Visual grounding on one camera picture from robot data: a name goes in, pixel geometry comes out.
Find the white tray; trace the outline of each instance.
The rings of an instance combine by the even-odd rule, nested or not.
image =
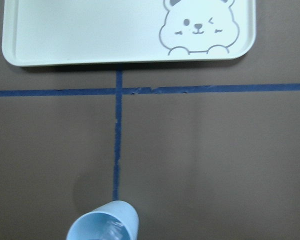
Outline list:
[[[255,0],[5,0],[16,66],[228,60],[256,37]]]

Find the bear eye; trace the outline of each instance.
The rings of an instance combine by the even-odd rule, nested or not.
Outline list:
[[[183,21],[183,24],[184,24],[185,26],[189,26],[190,20],[189,20],[189,19],[185,19],[185,20]]]

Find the light blue cup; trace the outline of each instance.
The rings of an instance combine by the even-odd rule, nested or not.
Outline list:
[[[139,217],[125,201],[112,201],[82,215],[66,240],[137,240]]]

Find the bear face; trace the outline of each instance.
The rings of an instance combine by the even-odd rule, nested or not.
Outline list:
[[[159,38],[164,47],[188,53],[233,45],[239,37],[232,4],[235,0],[164,0],[168,10]]]

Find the blue tape line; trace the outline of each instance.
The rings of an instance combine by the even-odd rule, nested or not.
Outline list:
[[[300,91],[300,83],[255,84],[255,85],[207,85],[122,88],[123,95],[134,94],[195,94],[195,93],[244,93]],[[116,88],[63,89],[63,90],[3,90],[0,97],[44,97],[44,96],[97,96],[115,95]]]
[[[119,200],[120,184],[120,158],[121,158],[121,133],[122,133],[122,96],[123,96],[123,72],[116,71],[115,88],[115,143],[114,143],[114,167],[113,167],[113,192],[112,200]]]

